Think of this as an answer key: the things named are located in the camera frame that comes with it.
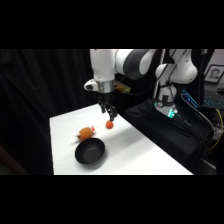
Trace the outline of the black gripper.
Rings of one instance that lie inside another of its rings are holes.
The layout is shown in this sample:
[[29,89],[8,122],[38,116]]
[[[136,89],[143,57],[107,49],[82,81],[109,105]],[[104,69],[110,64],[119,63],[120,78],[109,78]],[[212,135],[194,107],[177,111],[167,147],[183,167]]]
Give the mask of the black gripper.
[[114,121],[114,119],[117,117],[117,108],[116,106],[113,106],[114,103],[114,93],[99,93],[98,94],[98,102],[101,108],[102,113],[106,112],[106,104],[110,104],[109,106],[109,117],[110,121]]

